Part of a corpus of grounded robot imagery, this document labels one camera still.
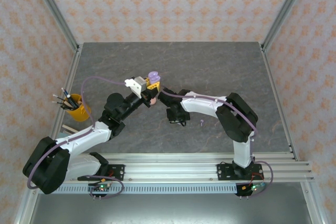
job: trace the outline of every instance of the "gray marble surface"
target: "gray marble surface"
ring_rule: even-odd
[[[179,92],[189,89],[199,94],[223,96],[238,93],[257,113],[259,135],[254,152],[289,151],[285,132],[257,42],[124,42],[85,43],[71,93],[80,93],[88,76],[102,76],[123,82],[132,76],[145,77],[158,71],[161,84]],[[97,120],[109,94],[124,97],[130,90],[123,86],[90,80],[85,99]],[[170,124],[166,107],[158,102],[141,105],[125,121],[121,134],[89,151],[99,153],[198,153],[233,152],[218,119],[191,114],[186,127]],[[65,115],[63,124],[76,130],[91,122],[75,122]]]

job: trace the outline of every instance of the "purple object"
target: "purple object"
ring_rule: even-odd
[[[150,85],[157,83],[160,81],[161,77],[159,76],[159,73],[156,71],[152,71],[148,74],[148,79],[149,79],[149,83]]]

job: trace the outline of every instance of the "wall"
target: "wall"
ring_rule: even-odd
[[[284,0],[56,0],[78,43],[264,40]]]
[[[300,158],[336,220],[336,0],[297,0],[267,53]]]
[[[25,162],[49,134],[72,50],[43,0],[0,2],[0,223],[13,223]]]

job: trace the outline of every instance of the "black mounting plate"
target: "black mounting plate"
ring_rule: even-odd
[[[255,164],[251,162],[251,164],[243,169],[243,171],[243,177],[239,177],[237,174],[235,174],[233,164],[227,164],[222,162],[217,165],[218,180],[251,180],[252,173],[258,173],[264,177],[263,167],[261,164]],[[254,180],[262,180],[262,178],[257,176]]]
[[[108,165],[107,173],[102,176],[109,176],[110,171],[113,171],[112,178],[116,178],[120,181],[124,180],[125,175],[125,165]],[[98,181],[97,178],[88,178],[86,176],[78,177],[79,181]]]

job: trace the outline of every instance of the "orange object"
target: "orange object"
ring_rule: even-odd
[[[71,97],[75,102],[82,101],[82,97],[78,94],[72,94]],[[86,107],[88,108],[89,112],[91,113],[90,107],[86,104]],[[67,113],[69,113],[72,118],[77,122],[84,122],[89,118],[89,114],[86,112],[83,103],[79,106],[78,109],[75,110],[66,110]]]

